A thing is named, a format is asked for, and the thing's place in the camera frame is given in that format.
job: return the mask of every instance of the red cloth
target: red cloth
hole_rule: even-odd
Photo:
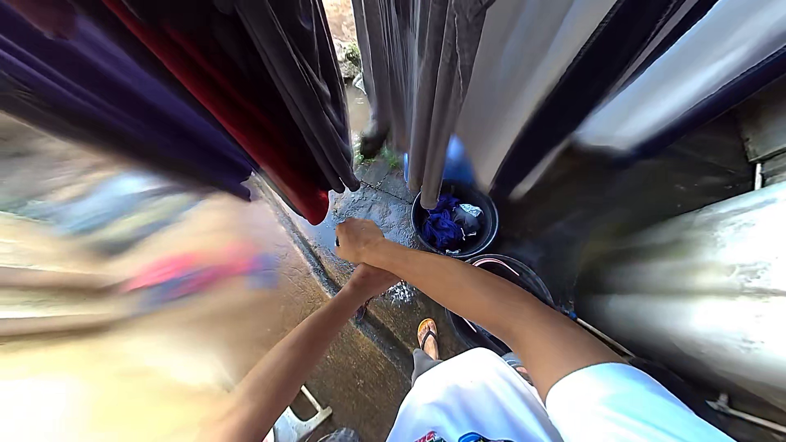
[[[328,213],[328,193],[313,177],[297,168],[286,153],[296,152],[259,108],[178,31],[159,31],[140,22],[120,0],[104,4],[137,36],[186,89],[215,116],[267,173],[278,189],[309,223],[317,225]]]

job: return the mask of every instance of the blue cloth in bucket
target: blue cloth in bucket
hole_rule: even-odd
[[[458,198],[450,193],[439,195],[437,207],[428,210],[428,218],[423,223],[423,237],[428,244],[437,249],[455,249],[464,239],[461,228],[453,221],[453,210]]]

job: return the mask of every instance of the hand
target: hand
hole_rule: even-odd
[[[336,227],[336,254],[352,263],[365,262],[367,252],[385,241],[382,230],[370,219],[348,218]]]
[[[391,286],[399,281],[401,281],[401,278],[389,271],[362,263],[358,268],[354,269],[352,276],[342,291],[348,290],[353,295],[361,297],[365,302],[390,289]]]

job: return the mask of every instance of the forearm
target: forearm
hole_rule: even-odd
[[[546,393],[566,374],[621,362],[609,348],[561,313],[495,274],[447,256],[382,241],[367,263],[398,275],[444,307],[477,322],[522,359]]]
[[[368,299],[360,291],[345,286],[279,341],[237,385],[229,406],[206,429],[203,440],[262,440],[341,327]]]

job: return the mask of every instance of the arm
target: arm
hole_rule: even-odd
[[[519,286],[447,256],[386,240],[372,221],[348,219],[336,229],[345,260],[398,275],[451,311],[477,322],[521,358],[545,400],[551,387],[586,366],[622,362],[580,326]]]
[[[358,266],[335,297],[289,332],[252,368],[200,439],[262,440],[295,399],[341,327],[369,298],[398,281],[386,271]]]

